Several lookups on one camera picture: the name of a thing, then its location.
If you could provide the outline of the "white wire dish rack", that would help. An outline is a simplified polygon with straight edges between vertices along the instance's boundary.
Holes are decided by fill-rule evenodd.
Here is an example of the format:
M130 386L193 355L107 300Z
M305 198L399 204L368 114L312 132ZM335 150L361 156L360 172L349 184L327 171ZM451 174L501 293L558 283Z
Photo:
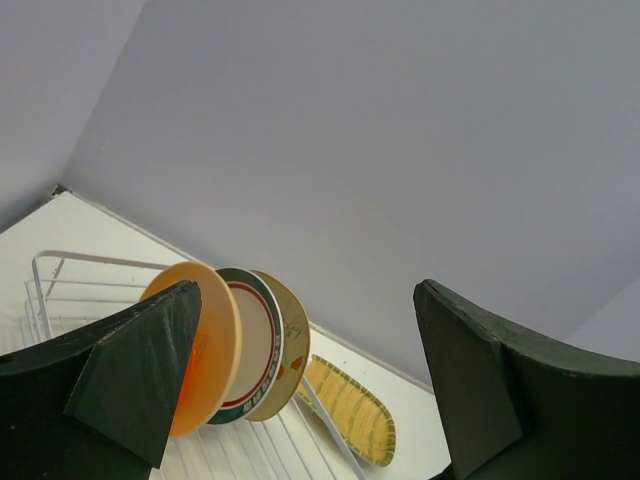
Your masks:
M167 263L43 250L25 283L26 344L97 321L136 302ZM363 479L365 471L326 412L313 426L293 398L265 422L202 427L168 442L153 479Z

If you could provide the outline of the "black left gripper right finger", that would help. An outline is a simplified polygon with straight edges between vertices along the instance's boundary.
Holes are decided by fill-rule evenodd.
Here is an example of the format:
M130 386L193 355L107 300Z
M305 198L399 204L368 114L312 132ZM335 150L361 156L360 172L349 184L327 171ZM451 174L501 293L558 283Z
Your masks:
M426 279L413 302L445 479L635 479L639 365L554 340Z

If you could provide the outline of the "plain beige plate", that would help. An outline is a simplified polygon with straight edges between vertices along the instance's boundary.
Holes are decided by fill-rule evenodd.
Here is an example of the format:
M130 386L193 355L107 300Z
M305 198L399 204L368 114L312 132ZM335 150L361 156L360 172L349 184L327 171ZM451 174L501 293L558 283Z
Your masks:
M205 425L229 393L237 373L242 330L238 307L230 288L210 266L197 262L174 264L154 277L141 294L146 299L183 280L200 289L197 334L206 336L188 397L177 403L169 435L183 436Z

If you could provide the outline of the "orange plate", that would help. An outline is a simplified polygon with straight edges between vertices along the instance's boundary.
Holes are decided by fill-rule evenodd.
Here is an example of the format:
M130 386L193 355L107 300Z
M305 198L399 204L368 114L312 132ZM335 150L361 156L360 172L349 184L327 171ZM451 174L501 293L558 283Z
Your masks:
M192 345L178 403L182 403L189 395L196 375L197 365L200 361L201 350L204 348L205 344L206 336L204 334L197 334Z

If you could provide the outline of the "large cream bird plate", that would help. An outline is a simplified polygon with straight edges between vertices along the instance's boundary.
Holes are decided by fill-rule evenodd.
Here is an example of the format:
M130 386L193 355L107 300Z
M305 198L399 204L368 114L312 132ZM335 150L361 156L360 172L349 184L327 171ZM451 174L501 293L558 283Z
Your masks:
M279 413L292 399L310 358L311 333L307 313L295 293L272 275L254 270L271 289L283 320L283 355L274 385L266 399L248 415L249 421L265 421Z

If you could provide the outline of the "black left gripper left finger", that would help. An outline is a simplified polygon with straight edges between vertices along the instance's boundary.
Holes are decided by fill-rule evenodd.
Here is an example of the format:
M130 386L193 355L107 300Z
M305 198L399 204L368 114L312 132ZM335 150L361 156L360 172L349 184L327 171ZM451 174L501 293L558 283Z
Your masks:
M1 358L4 479L147 479L160 466L201 311L181 281Z

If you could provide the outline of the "woven bamboo tray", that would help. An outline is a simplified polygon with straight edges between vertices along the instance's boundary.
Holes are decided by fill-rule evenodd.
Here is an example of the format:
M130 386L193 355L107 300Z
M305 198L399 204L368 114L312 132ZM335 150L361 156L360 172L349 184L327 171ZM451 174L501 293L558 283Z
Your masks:
M361 383L313 354L305 378L349 448L388 467L396 452L396 425L388 408Z

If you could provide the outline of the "white plate green red rim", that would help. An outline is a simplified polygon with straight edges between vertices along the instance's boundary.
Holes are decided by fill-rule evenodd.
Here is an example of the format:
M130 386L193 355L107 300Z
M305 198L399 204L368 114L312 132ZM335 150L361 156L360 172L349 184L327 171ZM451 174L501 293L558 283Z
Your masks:
M272 289L258 273L225 267L217 270L238 307L242 341L237 373L224 402L210 425L248 418L266 400L284 355L284 325Z

